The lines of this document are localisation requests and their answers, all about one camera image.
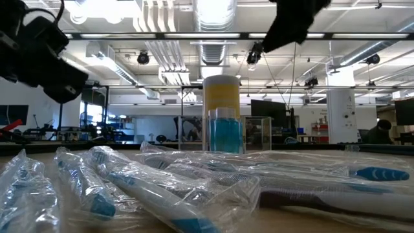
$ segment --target security camera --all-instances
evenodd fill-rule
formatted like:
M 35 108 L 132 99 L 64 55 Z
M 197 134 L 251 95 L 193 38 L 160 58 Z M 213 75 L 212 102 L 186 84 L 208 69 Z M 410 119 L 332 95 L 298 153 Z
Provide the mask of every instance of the security camera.
M 147 65 L 149 63 L 149 56 L 147 51 L 141 51 L 138 59 L 136 60 L 140 65 Z
M 365 62 L 368 65 L 371 65 L 371 64 L 378 64 L 378 63 L 380 63 L 380 61 L 381 61 L 380 56 L 377 55 L 377 54 L 374 54 L 371 57 L 367 58 Z
M 263 47 L 260 43 L 255 42 L 252 50 L 248 53 L 247 57 L 247 64 L 255 65 L 261 59 L 261 53 L 263 51 Z

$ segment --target red object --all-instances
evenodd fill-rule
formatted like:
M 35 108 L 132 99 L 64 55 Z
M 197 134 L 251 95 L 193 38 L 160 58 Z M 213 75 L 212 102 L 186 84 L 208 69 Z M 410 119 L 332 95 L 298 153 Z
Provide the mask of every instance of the red object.
M 21 126 L 23 122 L 21 120 L 16 120 L 15 122 L 9 124 L 8 126 L 4 127 L 2 130 L 10 131 L 18 126 Z

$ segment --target chair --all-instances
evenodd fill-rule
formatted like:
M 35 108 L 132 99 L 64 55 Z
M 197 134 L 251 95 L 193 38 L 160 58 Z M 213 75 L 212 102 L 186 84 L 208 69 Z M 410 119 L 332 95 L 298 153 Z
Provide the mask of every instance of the chair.
M 365 143 L 366 137 L 368 135 L 369 130 L 368 129 L 358 129 L 358 131 L 360 132 L 362 143 Z

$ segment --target fluorescent light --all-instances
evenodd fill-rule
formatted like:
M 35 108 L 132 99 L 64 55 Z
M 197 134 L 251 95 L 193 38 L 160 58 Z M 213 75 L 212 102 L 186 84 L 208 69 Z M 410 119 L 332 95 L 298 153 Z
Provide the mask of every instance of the fluorescent light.
M 132 106 L 134 104 L 109 104 L 111 106 Z
M 275 7 L 275 6 L 276 6 L 276 4 L 270 4 L 270 3 L 267 3 L 267 4 L 243 4 L 243 3 L 240 3 L 240 4 L 237 5 L 237 7 Z
M 262 89 L 266 88 L 266 86 L 240 86 L 241 89 Z
M 166 38 L 238 38 L 240 33 L 167 33 Z
M 154 89 L 180 89 L 179 85 L 164 85 L 164 86 L 143 86 L 145 88 L 154 88 Z
M 308 38 L 322 38 L 324 37 L 324 33 L 308 33 Z M 266 33 L 250 33 L 248 35 L 249 38 L 256 38 L 256 39 L 263 39 L 266 37 Z
M 102 39 L 102 38 L 114 38 L 114 39 L 155 39 L 156 36 L 153 33 L 116 33 L 116 34 L 90 34 L 83 33 L 80 34 L 82 38 L 85 39 Z
M 256 38 L 256 39 L 263 39 L 264 37 L 266 37 L 266 33 L 250 33 L 248 37 Z
M 408 37 L 409 34 L 371 34 L 371 33 L 342 33 L 334 34 L 333 38 L 336 39 L 349 39 L 349 38 L 387 38 L 387 39 L 402 39 Z
M 117 86 L 109 86 L 109 88 L 113 88 L 113 89 L 130 89 L 130 88 L 136 88 L 135 86 L 121 86 L 121 85 L 117 85 Z
M 328 7 L 324 10 L 365 10 L 375 9 L 377 6 L 341 6 L 341 7 Z
M 231 41 L 191 41 L 190 45 L 237 45 L 237 42 Z
M 307 38 L 322 38 L 324 36 L 324 33 L 308 33 Z

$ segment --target computer monitor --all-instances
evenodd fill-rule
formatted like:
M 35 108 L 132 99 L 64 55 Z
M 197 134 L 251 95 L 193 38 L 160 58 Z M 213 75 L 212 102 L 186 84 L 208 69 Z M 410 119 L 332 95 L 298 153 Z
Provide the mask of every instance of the computer monitor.
M 414 125 L 414 99 L 395 101 L 397 125 Z
M 272 117 L 272 127 L 287 127 L 286 104 L 252 100 L 253 117 Z

